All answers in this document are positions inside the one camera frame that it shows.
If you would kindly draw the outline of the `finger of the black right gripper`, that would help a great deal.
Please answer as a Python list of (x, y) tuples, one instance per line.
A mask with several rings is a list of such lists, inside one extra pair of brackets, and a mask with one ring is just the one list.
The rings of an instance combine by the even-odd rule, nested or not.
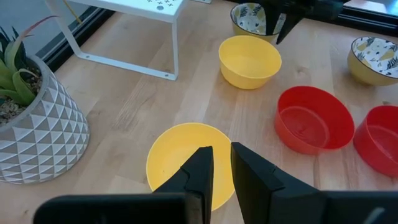
[(279, 45), (289, 34), (289, 32), (303, 19), (303, 14), (287, 14), (284, 25), (277, 37), (276, 44)]
[(281, 4), (274, 4), (271, 2), (264, 3), (264, 10), (266, 13), (266, 34), (272, 35), (279, 20), (282, 11)]

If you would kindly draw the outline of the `green succulent plant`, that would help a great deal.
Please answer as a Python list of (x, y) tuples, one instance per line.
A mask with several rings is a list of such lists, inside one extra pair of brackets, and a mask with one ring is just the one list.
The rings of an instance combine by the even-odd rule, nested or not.
[(21, 73), (29, 73), (38, 79), (37, 72), (39, 69), (35, 68), (32, 71), (28, 66), (23, 40), (31, 36), (31, 30), (53, 17), (57, 16), (45, 17), (21, 34), (18, 34), (15, 28), (12, 28), (15, 34), (13, 39), (10, 39), (0, 26), (0, 95), (11, 98), (22, 106), (29, 106), (33, 102), (36, 94), (21, 77)]

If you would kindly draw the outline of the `patterned white bowl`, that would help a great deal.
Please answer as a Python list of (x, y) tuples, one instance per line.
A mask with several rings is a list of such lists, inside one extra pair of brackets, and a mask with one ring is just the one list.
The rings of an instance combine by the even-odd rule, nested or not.
[(250, 35), (267, 42), (272, 42), (284, 25), (286, 15), (281, 14), (272, 35), (266, 34), (266, 14), (258, 3), (238, 4), (230, 11), (230, 18), (235, 35)]

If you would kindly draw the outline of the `grey triangle-pattern plant pot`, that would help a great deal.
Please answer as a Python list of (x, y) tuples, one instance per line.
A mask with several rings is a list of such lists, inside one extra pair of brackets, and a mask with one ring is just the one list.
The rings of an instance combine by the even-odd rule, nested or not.
[(0, 126), (0, 182), (33, 184), (54, 179), (83, 155), (90, 129), (83, 112), (37, 56), (28, 61), (43, 77), (35, 100)]

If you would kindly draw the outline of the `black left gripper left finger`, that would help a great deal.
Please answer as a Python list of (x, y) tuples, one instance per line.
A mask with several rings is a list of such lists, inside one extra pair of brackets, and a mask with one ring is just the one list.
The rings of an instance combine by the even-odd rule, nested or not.
[(213, 173), (213, 149), (200, 147), (150, 194), (55, 197), (33, 224), (210, 224)]

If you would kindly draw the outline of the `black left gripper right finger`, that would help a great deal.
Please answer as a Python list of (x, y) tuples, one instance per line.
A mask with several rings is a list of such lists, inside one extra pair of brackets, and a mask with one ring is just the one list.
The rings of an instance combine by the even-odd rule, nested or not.
[(318, 190), (239, 142), (231, 166), (245, 224), (398, 224), (398, 191)]

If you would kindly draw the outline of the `red plastic bowl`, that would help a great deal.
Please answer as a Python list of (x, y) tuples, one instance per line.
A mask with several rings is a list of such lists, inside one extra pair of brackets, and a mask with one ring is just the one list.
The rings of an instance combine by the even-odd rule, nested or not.
[(279, 96), (274, 128), (287, 147), (308, 155), (340, 150), (355, 132), (347, 107), (314, 86), (294, 86)]
[(358, 126), (353, 144), (374, 170), (398, 178), (398, 106), (371, 109)]

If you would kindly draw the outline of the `white perforated metal shelf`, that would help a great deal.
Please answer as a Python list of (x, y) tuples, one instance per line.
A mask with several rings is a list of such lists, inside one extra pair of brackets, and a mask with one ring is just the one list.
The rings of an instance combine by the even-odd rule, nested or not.
[(142, 67), (132, 63), (126, 63), (111, 58), (100, 57), (87, 54), (81, 50), (77, 44), (71, 30), (61, 17), (57, 18), (57, 23), (64, 34), (67, 42), (72, 48), (74, 54), (85, 60), (123, 68), (134, 72), (143, 73), (153, 77), (163, 78), (175, 81), (178, 77), (178, 41), (177, 41), (177, 19), (184, 8), (186, 0), (69, 0), (79, 4), (94, 6), (102, 9), (108, 9), (124, 14), (137, 15), (157, 21), (168, 22), (172, 25), (172, 51), (174, 61), (174, 72), (167, 73), (160, 70), (154, 70)]

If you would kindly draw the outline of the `yellow patterned ceramic bowl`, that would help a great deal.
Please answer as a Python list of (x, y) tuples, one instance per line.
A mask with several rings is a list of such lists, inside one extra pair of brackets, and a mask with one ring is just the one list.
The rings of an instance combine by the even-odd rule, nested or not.
[(358, 37), (351, 43), (348, 58), (351, 76), (365, 85), (398, 83), (398, 44), (378, 37)]

